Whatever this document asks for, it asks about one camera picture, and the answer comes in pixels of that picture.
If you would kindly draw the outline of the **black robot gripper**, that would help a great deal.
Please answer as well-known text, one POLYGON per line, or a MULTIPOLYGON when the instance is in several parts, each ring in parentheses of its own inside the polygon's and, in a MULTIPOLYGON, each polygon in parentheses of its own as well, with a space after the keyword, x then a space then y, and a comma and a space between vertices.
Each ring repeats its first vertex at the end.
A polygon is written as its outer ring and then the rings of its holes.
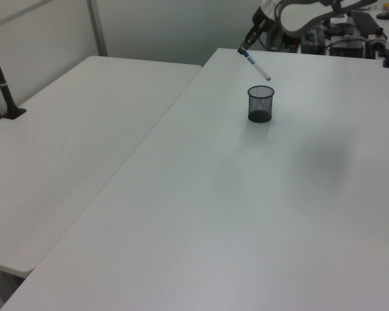
POLYGON ((275 8, 279 1, 263 0, 252 16, 253 27, 245 36, 241 46, 237 49, 243 55, 260 37, 262 32, 268 32, 275 26, 275 8))

